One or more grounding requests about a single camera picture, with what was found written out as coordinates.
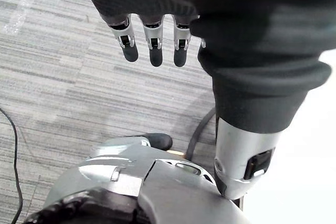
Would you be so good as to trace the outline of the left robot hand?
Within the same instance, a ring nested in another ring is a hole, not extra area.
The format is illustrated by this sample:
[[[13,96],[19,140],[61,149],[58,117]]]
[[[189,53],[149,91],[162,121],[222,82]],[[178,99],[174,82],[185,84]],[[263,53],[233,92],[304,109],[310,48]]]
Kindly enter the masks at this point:
[[[216,104],[215,180],[237,199],[267,170],[278,135],[331,67],[335,0],[91,0],[110,26],[120,15],[195,15],[190,32],[212,77]]]

